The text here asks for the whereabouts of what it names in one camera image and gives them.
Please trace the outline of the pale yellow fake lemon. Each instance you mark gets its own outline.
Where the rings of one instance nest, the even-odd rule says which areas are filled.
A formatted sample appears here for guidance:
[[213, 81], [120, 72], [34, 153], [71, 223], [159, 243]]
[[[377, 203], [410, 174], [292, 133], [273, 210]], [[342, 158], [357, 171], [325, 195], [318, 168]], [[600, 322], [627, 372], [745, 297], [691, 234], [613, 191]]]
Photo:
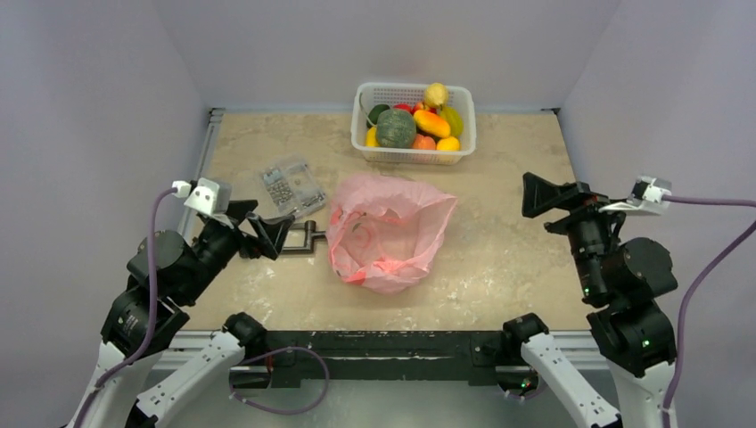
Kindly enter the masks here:
[[449, 91], [440, 82], [428, 85], [424, 90], [423, 103], [430, 109], [439, 109], [448, 103]]

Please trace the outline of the fake peach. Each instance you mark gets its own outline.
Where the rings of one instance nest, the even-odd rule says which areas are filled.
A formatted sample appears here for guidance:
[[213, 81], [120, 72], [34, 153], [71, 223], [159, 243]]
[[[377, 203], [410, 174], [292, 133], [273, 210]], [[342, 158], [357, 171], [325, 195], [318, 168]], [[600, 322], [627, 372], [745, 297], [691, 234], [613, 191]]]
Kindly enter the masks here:
[[432, 136], [416, 134], [411, 145], [412, 150], [435, 151], [437, 143]]

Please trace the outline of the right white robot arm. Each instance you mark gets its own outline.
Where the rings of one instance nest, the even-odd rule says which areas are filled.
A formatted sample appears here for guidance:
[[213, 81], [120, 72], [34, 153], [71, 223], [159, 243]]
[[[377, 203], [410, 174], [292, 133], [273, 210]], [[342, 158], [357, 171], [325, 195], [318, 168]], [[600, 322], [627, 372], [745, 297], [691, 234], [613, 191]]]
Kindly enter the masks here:
[[668, 388], [678, 357], [674, 328], [657, 305], [678, 281], [669, 251], [640, 237], [622, 241], [629, 215], [660, 215], [669, 207], [669, 181], [638, 177], [630, 195], [613, 200], [583, 182], [557, 185], [527, 172], [522, 177], [522, 215], [550, 210], [565, 216], [545, 223], [567, 237], [590, 332], [606, 359], [619, 403], [608, 403], [567, 359], [535, 314], [505, 322], [500, 349], [530, 366], [581, 427], [674, 427], [678, 421]]

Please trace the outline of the green yellow fake starfruit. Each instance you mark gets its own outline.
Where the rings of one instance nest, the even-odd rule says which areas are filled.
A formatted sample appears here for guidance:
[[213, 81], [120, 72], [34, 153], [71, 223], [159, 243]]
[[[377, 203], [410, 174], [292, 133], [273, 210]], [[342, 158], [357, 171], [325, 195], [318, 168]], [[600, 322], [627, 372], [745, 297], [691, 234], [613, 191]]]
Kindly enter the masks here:
[[439, 115], [449, 124], [450, 135], [459, 137], [464, 131], [464, 121], [460, 114], [451, 106], [440, 108]]

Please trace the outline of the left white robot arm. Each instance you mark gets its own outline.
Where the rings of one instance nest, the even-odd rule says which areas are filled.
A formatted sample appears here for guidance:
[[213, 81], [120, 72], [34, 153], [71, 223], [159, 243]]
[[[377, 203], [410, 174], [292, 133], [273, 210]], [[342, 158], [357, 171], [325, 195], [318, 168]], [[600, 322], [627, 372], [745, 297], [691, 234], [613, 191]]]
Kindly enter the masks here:
[[151, 232], [127, 263], [127, 288], [112, 303], [92, 379], [71, 427], [164, 427], [213, 378], [234, 364], [258, 363], [267, 331], [244, 312], [230, 316], [199, 355], [168, 378], [144, 383], [188, 322], [196, 303], [235, 256], [276, 259], [294, 224], [291, 215], [262, 219], [254, 200], [230, 202], [188, 243], [176, 231]]

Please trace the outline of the orange fake mango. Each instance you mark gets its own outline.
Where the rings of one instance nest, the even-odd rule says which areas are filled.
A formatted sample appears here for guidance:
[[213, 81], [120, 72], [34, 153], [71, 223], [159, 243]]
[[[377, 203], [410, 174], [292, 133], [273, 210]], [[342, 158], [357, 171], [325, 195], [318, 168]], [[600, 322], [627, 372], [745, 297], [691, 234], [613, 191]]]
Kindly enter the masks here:
[[440, 115], [426, 110], [417, 110], [413, 119], [419, 130], [438, 138], [451, 136], [451, 126]]

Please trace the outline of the yellow orange fake fruit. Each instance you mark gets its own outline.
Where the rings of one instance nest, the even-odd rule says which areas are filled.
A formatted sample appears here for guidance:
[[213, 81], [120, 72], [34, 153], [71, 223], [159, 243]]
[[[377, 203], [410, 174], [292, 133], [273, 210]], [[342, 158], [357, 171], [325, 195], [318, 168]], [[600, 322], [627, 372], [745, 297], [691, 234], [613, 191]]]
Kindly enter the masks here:
[[437, 151], [442, 151], [442, 152], [458, 152], [460, 149], [461, 149], [461, 143], [454, 136], [449, 136], [449, 137], [446, 137], [446, 138], [441, 138], [436, 143], [436, 150]]

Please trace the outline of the pink printed plastic bag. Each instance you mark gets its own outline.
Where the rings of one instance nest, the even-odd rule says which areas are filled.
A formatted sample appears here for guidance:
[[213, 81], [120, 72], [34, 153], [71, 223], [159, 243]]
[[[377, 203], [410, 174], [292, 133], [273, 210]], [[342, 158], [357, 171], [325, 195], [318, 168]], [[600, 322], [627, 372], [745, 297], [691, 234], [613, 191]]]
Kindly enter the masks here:
[[328, 261], [342, 282], [395, 294], [430, 274], [458, 199], [400, 177], [359, 173], [342, 180], [325, 231]]

